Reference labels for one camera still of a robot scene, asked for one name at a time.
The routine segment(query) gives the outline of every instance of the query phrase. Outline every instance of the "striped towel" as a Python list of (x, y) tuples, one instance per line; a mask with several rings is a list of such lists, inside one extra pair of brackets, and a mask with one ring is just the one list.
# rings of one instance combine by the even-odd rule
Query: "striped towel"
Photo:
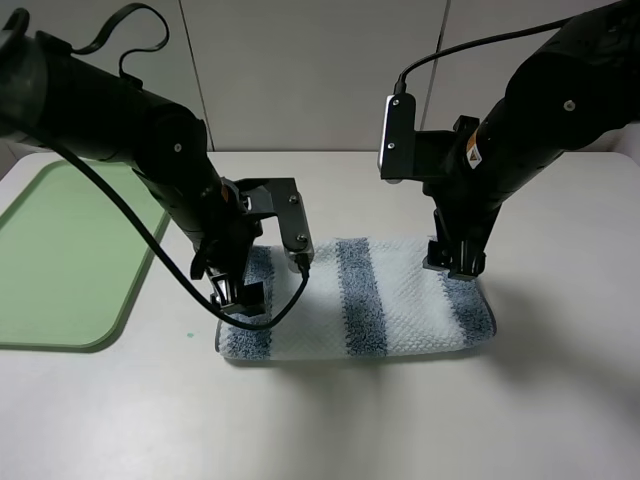
[[(417, 355), (460, 350), (495, 335), (476, 282), (422, 268), (427, 240), (337, 239), (316, 245), (307, 289), (272, 330), (218, 325), (216, 350), (242, 360)], [(247, 283), (265, 282), (267, 322), (289, 301), (300, 276), (281, 247), (254, 247)]]

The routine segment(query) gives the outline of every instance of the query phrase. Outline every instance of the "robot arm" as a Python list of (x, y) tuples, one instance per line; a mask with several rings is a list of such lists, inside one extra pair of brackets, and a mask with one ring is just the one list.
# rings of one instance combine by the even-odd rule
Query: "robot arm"
[[(131, 4), (105, 28), (138, 8), (151, 9)], [(313, 247), (294, 179), (220, 177), (207, 158), (205, 125), (187, 108), (143, 90), (122, 66), (116, 77), (74, 57), (80, 51), (63, 40), (44, 32), (26, 36), (28, 22), (28, 12), (18, 9), (0, 31), (4, 115), (78, 156), (128, 164), (191, 240), (191, 278), (209, 276), (212, 301), (223, 312), (264, 311), (262, 284), (245, 285), (244, 277), (265, 218), (278, 217), (290, 265), (306, 274)], [(39, 143), (6, 124), (0, 137)]]
[(436, 204), (425, 268), (480, 275), (505, 200), (563, 152), (638, 120), (639, 29), (639, 2), (574, 17), (518, 68), (482, 123), (461, 116), (453, 131), (415, 132), (415, 99), (388, 98), (381, 178), (420, 181)]

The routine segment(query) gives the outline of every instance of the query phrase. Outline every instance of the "green tray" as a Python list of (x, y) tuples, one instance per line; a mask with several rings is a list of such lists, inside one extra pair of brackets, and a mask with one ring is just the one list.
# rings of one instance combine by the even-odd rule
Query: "green tray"
[[(88, 163), (159, 239), (168, 217), (135, 174)], [(151, 259), (89, 180), (62, 160), (47, 165), (0, 217), (0, 349), (106, 348), (122, 333)]]

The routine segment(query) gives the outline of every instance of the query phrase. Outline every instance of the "cable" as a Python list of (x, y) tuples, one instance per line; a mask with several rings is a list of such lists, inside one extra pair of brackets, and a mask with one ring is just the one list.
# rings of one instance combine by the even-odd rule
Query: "cable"
[(132, 48), (131, 50), (127, 50), (126, 52), (124, 52), (120, 56), (120, 59), (118, 60), (118, 70), (120, 72), (120, 76), (121, 77), (130, 77), (130, 75), (128, 75), (124, 71), (124, 68), (122, 66), (123, 63), (124, 63), (124, 59), (128, 55), (130, 55), (132, 53), (136, 53), (136, 52), (151, 53), (151, 52), (157, 52), (158, 50), (162, 50), (165, 47), (165, 45), (167, 43), (169, 43), (169, 38), (171, 36), (170, 32), (169, 32), (169, 25), (167, 24), (167, 21), (164, 19), (162, 14), (160, 14), (160, 12), (158, 12), (155, 8), (150, 7), (149, 5), (145, 5), (144, 3), (130, 3), (129, 5), (125, 5), (120, 10), (118, 10), (116, 13), (111, 15), (111, 17), (109, 17), (109, 20), (107, 20), (105, 22), (105, 24), (102, 26), (102, 28), (98, 32), (98, 35), (96, 36), (96, 38), (95, 38), (95, 40), (93, 42), (91, 42), (86, 47), (72, 50), (72, 53), (74, 53), (76, 55), (89, 55), (91, 53), (94, 53), (94, 52), (97, 52), (98, 50), (100, 50), (107, 43), (107, 40), (109, 40), (109, 37), (111, 36), (111, 34), (115, 30), (115, 28), (125, 18), (127, 18), (129, 15), (131, 15), (136, 10), (149, 10), (149, 11), (153, 12), (160, 19), (162, 24), (164, 25), (165, 34), (164, 34), (164, 38), (160, 41), (160, 43), (158, 43), (157, 45), (154, 45), (153, 47)]
[(558, 28), (564, 27), (573, 18), (574, 17), (569, 17), (563, 20), (557, 20), (555, 22), (545, 23), (544, 25), (538, 25), (537, 27), (525, 28), (524, 30), (518, 30), (516, 32), (502, 33), (500, 35), (494, 35), (492, 37), (480, 38), (478, 40), (462, 43), (460, 45), (456, 45), (455, 47), (447, 48), (445, 50), (440, 50), (439, 52), (432, 53), (431, 55), (427, 55), (426, 57), (423, 57), (420, 60), (412, 63), (402, 71), (402, 73), (398, 77), (398, 81), (393, 88), (393, 93), (394, 95), (405, 93), (407, 91), (407, 75), (409, 75), (416, 68), (432, 62), (437, 58), (446, 57), (447, 55), (451, 55), (453, 53), (462, 52), (463, 50), (480, 47), (482, 45), (488, 45), (490, 43), (503, 42), (505, 40), (512, 40), (514, 38), (528, 37), (529, 35), (535, 35), (536, 33), (548, 32), (549, 30), (556, 30)]
[(138, 218), (138, 216), (131, 210), (131, 207), (127, 205), (118, 193), (111, 188), (111, 186), (104, 181), (104, 179), (93, 171), (93, 169), (84, 163), (82, 160), (78, 158), (73, 152), (67, 149), (62, 144), (58, 143), (53, 137), (51, 137), (46, 132), (42, 132), (37, 128), (31, 127), (27, 123), (15, 119), (9, 115), (0, 112), (0, 122), (5, 123), (7, 125), (11, 125), (16, 130), (22, 131), (26, 135), (34, 138), (41, 144), (49, 146), (53, 151), (55, 151), (62, 158), (67, 160), (71, 165), (76, 167), (82, 174), (84, 174), (96, 187), (102, 190), (104, 193), (115, 205), (118, 209), (123, 213), (123, 215), (131, 222), (136, 231), (140, 234), (140, 236), (147, 243), (149, 248), (155, 253), (158, 259), (167, 267), (167, 270), (175, 277), (175, 279), (184, 287), (184, 289), (193, 297), (193, 299), (202, 305), (209, 313), (215, 315), (221, 321), (228, 323), (237, 328), (241, 328), (243, 330), (268, 330), (276, 326), (280, 321), (289, 313), (289, 311), (296, 304), (302, 292), (307, 286), (309, 282), (309, 265), (307, 262), (300, 261), (298, 263), (298, 268), (300, 269), (300, 273), (302, 274), (302, 281), (300, 282), (300, 286), (296, 293), (291, 297), (289, 303), (285, 305), (285, 307), (269, 322), (263, 324), (251, 324), (247, 322), (241, 322), (236, 320), (229, 315), (223, 313), (217, 306), (213, 305), (209, 300), (207, 300), (202, 294), (193, 286), (193, 284), (183, 275), (180, 269), (176, 266), (176, 264), (171, 260), (171, 257), (167, 255), (167, 253), (162, 249), (160, 244), (154, 238), (154, 236), (147, 230), (142, 221)]

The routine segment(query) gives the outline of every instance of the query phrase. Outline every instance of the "white table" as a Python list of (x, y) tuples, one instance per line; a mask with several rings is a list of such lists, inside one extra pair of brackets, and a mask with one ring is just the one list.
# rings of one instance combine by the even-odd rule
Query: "white table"
[[(420, 185), (380, 182), (374, 153), (212, 158), (231, 178), (295, 176), (315, 240), (434, 231)], [(181, 232), (162, 243), (186, 271)], [(154, 261), (105, 351), (0, 352), (0, 478), (637, 479), (639, 246), (640, 168), (565, 155), (498, 219), (490, 344), (255, 366), (215, 353), (215, 320)]]

